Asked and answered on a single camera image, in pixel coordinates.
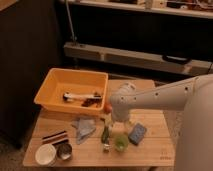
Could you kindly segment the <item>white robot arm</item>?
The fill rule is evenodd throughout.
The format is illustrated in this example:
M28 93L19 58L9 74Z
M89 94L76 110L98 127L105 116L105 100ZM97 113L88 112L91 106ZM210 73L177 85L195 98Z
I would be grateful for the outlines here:
M213 74L142 91L124 83L110 103L117 121L128 120L131 109L182 111L174 171L213 171Z

